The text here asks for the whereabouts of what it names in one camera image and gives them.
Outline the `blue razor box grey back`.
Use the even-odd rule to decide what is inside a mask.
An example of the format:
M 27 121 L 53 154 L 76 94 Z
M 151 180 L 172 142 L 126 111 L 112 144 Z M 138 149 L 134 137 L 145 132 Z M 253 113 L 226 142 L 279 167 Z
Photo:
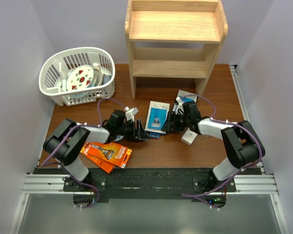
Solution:
M 182 102 L 196 102 L 198 98 L 195 94 L 183 90 L 178 91 L 177 97 L 179 97 L 182 100 Z

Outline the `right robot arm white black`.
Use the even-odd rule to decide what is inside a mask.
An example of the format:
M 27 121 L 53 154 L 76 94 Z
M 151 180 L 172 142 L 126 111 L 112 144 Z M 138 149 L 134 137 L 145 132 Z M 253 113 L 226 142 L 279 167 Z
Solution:
M 265 156 L 265 148 L 250 122 L 229 122 L 201 116 L 194 101 L 178 102 L 161 128 L 164 132 L 181 132 L 189 128 L 198 135 L 223 141 L 227 157 L 208 173 L 204 192 L 220 191 L 235 175 L 256 165 Z

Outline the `white slim razor box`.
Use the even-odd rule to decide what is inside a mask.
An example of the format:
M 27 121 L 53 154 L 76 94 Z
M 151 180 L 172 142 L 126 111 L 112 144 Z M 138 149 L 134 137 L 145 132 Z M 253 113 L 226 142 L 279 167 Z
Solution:
M 182 140 L 185 144 L 187 144 L 187 145 L 191 145 L 191 144 L 194 142 L 194 140 L 196 139 L 197 135 L 198 135 L 197 133 L 191 131 L 190 128 L 188 128 L 188 129 L 185 131 L 185 133 L 183 134 L 181 140 Z

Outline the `wooden two-tier shelf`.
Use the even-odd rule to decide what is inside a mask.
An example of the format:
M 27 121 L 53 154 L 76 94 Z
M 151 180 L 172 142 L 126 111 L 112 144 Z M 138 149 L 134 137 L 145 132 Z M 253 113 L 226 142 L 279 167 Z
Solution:
M 202 95 L 228 23 L 220 0 L 130 0 L 125 36 L 131 94 L 138 77 L 193 78 Z

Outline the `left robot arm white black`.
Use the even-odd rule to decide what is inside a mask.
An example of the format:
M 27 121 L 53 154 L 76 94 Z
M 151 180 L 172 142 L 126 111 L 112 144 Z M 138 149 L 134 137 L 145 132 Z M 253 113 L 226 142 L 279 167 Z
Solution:
M 114 110 L 109 119 L 99 125 L 77 123 L 66 118 L 45 140 L 43 150 L 49 156 L 41 165 L 46 166 L 53 158 L 70 175 L 76 188 L 94 190 L 91 172 L 79 157 L 82 147 L 87 142 L 111 143 L 118 136 L 128 140 L 149 140 L 141 121 L 135 120 L 137 112 L 137 108 Z

